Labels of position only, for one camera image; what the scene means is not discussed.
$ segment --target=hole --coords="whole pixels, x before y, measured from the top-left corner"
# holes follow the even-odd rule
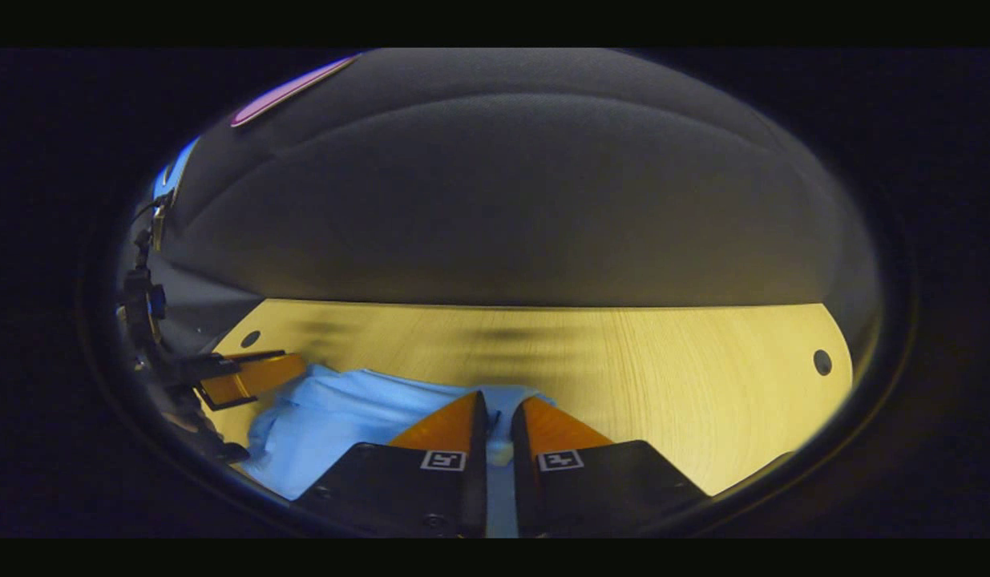
[[[245,335],[245,338],[241,340],[241,348],[248,349],[248,347],[253,346],[259,340],[260,340],[260,332],[252,331],[248,335]]]
[[[829,353],[824,350],[817,350],[814,355],[814,363],[816,364],[816,370],[820,375],[829,375],[829,372],[833,369],[833,361],[829,358]]]

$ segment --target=wrinkled cloth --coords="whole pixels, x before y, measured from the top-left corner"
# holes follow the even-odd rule
[[[250,457],[241,466],[261,485],[294,500],[355,443],[387,445],[422,418],[476,391],[484,394],[488,424],[494,423],[487,439],[491,473],[492,467],[512,461],[510,427],[520,402],[541,397],[554,403],[552,399],[522,386],[455,387],[366,369],[338,373],[322,365],[309,366],[303,377],[282,387],[274,406],[253,420]],[[489,486],[488,511],[505,508],[511,494],[510,486]]]

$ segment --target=light blue cloth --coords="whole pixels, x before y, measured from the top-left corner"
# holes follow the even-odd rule
[[[512,416],[530,397],[528,387],[454,387],[411,381],[373,370],[334,372],[311,365],[285,385],[271,409],[249,428],[250,458],[242,468],[289,500],[297,499],[357,442],[385,445],[422,418],[464,394],[481,391],[487,403],[488,536],[516,533],[512,485]]]

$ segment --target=wooden surface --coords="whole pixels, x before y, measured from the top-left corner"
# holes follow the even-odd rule
[[[261,336],[248,349],[246,335]],[[521,384],[613,441],[644,439],[716,494],[796,450],[851,387],[821,304],[732,308],[483,308],[266,300],[216,347],[284,349],[336,370],[448,385]],[[832,372],[818,375],[826,350]],[[206,414],[245,445],[271,398]]]

